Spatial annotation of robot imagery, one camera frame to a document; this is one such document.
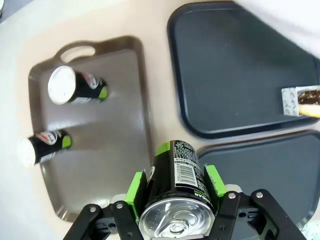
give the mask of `brown tray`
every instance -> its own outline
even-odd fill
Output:
[[[67,65],[105,79],[109,95],[101,103],[56,105],[48,96],[50,74],[66,65],[63,53],[81,46],[93,47],[95,54]],[[40,166],[59,218],[72,222],[89,203],[105,207],[113,196],[127,192],[135,172],[150,167],[153,145],[138,39],[71,43],[34,66],[28,81],[33,131],[65,129],[72,137],[69,151]]]

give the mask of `bolt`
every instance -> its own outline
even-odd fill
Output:
[[[262,192],[257,192],[255,195],[258,199],[262,198],[264,195],[262,194]]]
[[[234,198],[236,198],[236,195],[233,192],[229,193],[228,198],[234,199]]]
[[[97,210],[95,206],[90,207],[90,212],[94,213]]]
[[[118,204],[116,205],[116,208],[117,208],[117,209],[122,209],[123,206],[124,206],[124,205],[123,205],[122,203],[118,203]]]

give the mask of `silver can top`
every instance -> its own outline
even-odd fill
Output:
[[[139,229],[145,240],[208,235],[215,220],[204,203],[190,198],[168,198],[149,206],[141,215]]]

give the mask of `tray handle hole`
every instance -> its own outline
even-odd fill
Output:
[[[60,57],[67,64],[77,58],[91,57],[95,53],[96,50],[92,46],[76,46],[62,53]]]

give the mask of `can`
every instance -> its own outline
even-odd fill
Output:
[[[65,130],[43,131],[24,138],[18,144],[18,154],[22,164],[32,167],[52,159],[56,153],[71,146],[71,137]]]
[[[48,94],[57,105],[86,104],[105,100],[108,87],[102,78],[75,71],[69,66],[60,66],[50,76]]]
[[[207,236],[215,216],[194,148],[180,140],[156,153],[139,219],[145,240]]]

